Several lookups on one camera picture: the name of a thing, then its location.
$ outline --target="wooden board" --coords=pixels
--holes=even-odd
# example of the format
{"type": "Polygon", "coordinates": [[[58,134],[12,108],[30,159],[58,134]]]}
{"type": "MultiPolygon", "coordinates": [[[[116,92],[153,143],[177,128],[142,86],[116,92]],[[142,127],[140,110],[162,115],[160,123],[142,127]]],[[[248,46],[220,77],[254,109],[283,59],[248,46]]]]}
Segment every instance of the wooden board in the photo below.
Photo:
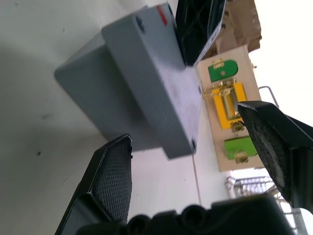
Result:
{"type": "MultiPolygon", "coordinates": [[[[213,64],[213,61],[217,61],[218,59],[223,59],[224,61],[229,59],[235,60],[238,64],[238,72],[234,77],[238,82],[243,83],[247,100],[261,100],[246,46],[235,48],[223,54],[203,60],[199,63],[198,70],[201,77],[203,90],[217,84],[217,82],[211,83],[208,67],[213,64]]],[[[214,100],[209,97],[205,100],[205,103],[210,120],[220,171],[244,168],[263,168],[264,166],[258,155],[249,157],[249,161],[242,164],[236,164],[235,160],[229,160],[226,157],[224,150],[224,140],[248,136],[248,131],[245,129],[239,133],[233,133],[231,129],[223,130],[220,125],[214,100]]]]}

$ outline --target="textured gripper pad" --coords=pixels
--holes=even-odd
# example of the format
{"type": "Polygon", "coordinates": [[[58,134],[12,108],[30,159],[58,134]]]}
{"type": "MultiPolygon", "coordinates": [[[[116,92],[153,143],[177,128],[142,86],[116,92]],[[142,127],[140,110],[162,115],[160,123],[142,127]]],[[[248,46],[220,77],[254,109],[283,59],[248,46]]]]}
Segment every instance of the textured gripper pad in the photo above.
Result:
{"type": "Polygon", "coordinates": [[[120,141],[104,153],[91,191],[112,220],[127,221],[132,194],[130,148],[129,143],[120,141]]]}
{"type": "Polygon", "coordinates": [[[241,117],[259,157],[284,199],[291,201],[290,153],[277,133],[252,109],[241,107],[241,117]]]}

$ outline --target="red mark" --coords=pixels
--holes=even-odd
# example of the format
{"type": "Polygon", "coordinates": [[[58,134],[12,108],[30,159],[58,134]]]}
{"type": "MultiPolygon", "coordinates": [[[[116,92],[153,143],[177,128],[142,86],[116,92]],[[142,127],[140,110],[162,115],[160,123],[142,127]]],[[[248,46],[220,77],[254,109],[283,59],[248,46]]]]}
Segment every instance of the red mark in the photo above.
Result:
{"type": "Polygon", "coordinates": [[[158,10],[158,12],[159,12],[159,14],[160,14],[160,16],[161,16],[161,18],[163,20],[163,23],[165,25],[167,25],[167,19],[166,19],[165,14],[164,14],[164,12],[162,10],[162,7],[161,6],[157,6],[157,10],[158,10]]]}

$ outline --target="white wall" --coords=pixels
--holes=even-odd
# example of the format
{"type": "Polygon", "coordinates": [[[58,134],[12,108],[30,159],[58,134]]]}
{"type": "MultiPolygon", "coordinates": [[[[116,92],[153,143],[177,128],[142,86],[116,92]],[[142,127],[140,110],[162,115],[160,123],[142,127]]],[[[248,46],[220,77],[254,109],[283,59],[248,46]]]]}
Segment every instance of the white wall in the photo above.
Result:
{"type": "MultiPolygon", "coordinates": [[[[313,126],[311,1],[257,0],[261,49],[250,53],[259,86],[271,86],[280,109],[313,126]]],[[[261,97],[272,101],[265,92],[261,97]]]]}
{"type": "MultiPolygon", "coordinates": [[[[54,234],[93,152],[106,140],[53,72],[102,26],[143,5],[0,0],[0,234],[54,234]]],[[[203,108],[195,161],[202,204],[209,207],[227,192],[203,108]]],[[[130,215],[181,211],[199,202],[191,157],[168,161],[160,149],[134,153],[132,169],[130,215]]]]}

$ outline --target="metal rack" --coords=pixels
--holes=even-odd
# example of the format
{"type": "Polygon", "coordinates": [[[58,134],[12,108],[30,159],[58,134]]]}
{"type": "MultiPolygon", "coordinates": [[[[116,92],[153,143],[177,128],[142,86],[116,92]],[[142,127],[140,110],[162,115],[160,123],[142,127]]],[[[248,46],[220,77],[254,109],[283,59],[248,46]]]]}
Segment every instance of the metal rack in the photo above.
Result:
{"type": "Polygon", "coordinates": [[[294,209],[282,197],[275,183],[269,176],[236,179],[229,176],[225,182],[228,190],[232,190],[235,198],[251,196],[261,193],[271,194],[278,206],[285,214],[294,234],[308,235],[300,209],[294,209]]]}

